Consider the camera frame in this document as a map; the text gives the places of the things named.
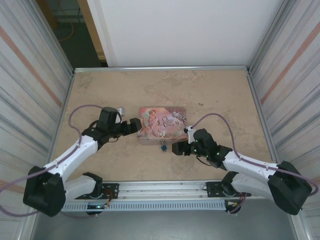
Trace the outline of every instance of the gray floor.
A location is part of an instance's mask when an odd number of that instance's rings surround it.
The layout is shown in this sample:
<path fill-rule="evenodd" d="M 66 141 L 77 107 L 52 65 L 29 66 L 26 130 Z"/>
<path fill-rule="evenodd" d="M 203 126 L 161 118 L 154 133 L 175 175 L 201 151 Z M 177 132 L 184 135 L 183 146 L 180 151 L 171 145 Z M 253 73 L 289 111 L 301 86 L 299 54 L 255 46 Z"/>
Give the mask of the gray floor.
<path fill-rule="evenodd" d="M 73 23 L 74 34 L 60 45 L 73 68 L 100 68 L 101 64 L 84 22 Z M 53 31 L 57 39 L 65 39 L 72 32 L 68 22 L 59 22 Z"/>
<path fill-rule="evenodd" d="M 71 219 L 40 214 L 33 240 L 295 240 L 291 218 L 269 200 L 246 200 L 238 216 L 224 211 L 105 212 Z"/>

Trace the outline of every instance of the decorative tin box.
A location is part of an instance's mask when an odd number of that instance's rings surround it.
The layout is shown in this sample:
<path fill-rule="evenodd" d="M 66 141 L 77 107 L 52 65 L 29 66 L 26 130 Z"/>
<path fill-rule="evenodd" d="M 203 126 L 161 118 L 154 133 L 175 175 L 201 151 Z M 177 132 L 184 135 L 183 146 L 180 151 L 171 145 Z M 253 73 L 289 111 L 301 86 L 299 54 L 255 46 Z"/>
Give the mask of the decorative tin box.
<path fill-rule="evenodd" d="M 142 107 L 142 128 L 138 139 L 142 145 L 166 145 L 188 139 L 186 109 L 183 107 Z"/>

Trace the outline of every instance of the beige table surface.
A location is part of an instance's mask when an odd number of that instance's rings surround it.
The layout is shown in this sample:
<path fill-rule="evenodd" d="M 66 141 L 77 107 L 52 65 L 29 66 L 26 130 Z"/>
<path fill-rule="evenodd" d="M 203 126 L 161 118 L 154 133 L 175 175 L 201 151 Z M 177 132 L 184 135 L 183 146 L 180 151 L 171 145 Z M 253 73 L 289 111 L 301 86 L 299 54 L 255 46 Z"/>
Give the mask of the beige table surface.
<path fill-rule="evenodd" d="M 255 104 L 242 70 L 233 71 L 139 71 L 77 73 L 58 137 L 57 157 L 77 139 L 68 127 L 73 109 L 84 104 L 125 107 L 124 120 L 139 117 L 140 107 L 181 106 L 186 108 L 188 125 L 203 115 L 219 113 L 231 125 L 237 150 L 249 157 L 270 162 L 270 155 Z M 74 114 L 72 123 L 83 131 L 99 118 L 100 109 L 87 107 Z M 220 145 L 232 147 L 224 122 L 217 116 L 203 120 L 205 128 Z M 176 156 L 168 146 L 140 145 L 137 135 L 120 137 L 105 144 L 83 162 L 70 179 L 91 172 L 105 181 L 209 180 L 222 179 L 226 172 L 205 166 L 193 156 Z"/>

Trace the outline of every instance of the corrugated metal wall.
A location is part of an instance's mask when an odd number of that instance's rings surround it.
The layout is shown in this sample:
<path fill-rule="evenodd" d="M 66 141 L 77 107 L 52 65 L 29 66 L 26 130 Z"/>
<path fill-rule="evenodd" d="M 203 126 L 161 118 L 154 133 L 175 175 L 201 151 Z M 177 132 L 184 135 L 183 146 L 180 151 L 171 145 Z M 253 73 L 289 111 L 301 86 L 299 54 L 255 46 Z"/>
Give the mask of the corrugated metal wall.
<path fill-rule="evenodd" d="M 72 69 L 34 1 L 0 2 L 0 186 L 48 162 Z M 24 213 L 25 182 L 0 194 Z M 15 239 L 23 218 L 0 212 L 0 239 Z"/>
<path fill-rule="evenodd" d="M 253 82 L 280 161 L 320 184 L 320 1 L 295 1 L 261 61 Z M 320 239 L 320 193 L 304 212 Z"/>

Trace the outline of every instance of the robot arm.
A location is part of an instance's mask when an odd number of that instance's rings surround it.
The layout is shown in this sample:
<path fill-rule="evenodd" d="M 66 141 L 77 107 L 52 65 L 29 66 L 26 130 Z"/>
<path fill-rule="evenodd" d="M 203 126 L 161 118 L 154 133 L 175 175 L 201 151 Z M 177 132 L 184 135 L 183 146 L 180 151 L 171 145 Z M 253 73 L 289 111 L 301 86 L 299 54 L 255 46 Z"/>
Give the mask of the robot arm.
<path fill-rule="evenodd" d="M 77 179 L 71 181 L 67 179 L 84 160 L 108 143 L 110 138 L 117 139 L 141 129 L 141 122 L 138 118 L 130 119 L 130 124 L 122 121 L 124 112 L 122 107 L 118 109 L 104 107 L 99 119 L 82 132 L 81 142 L 78 139 L 61 156 L 43 168 L 33 167 L 29 175 L 43 169 L 53 168 L 27 180 L 23 202 L 53 217 L 60 212 L 66 200 L 75 199 L 84 194 L 98 197 L 102 193 L 101 177 L 87 172 Z"/>
<path fill-rule="evenodd" d="M 217 145 L 205 129 L 196 131 L 188 127 L 185 132 L 188 133 L 188 141 L 174 143 L 172 152 L 176 155 L 204 157 L 211 166 L 230 171 L 222 180 L 223 191 L 230 196 L 239 192 L 266 197 L 286 213 L 297 215 L 312 191 L 306 180 L 273 170 L 282 169 L 300 175 L 289 162 L 276 164 L 240 155 L 251 162 L 248 163 L 241 160 L 231 148 Z"/>

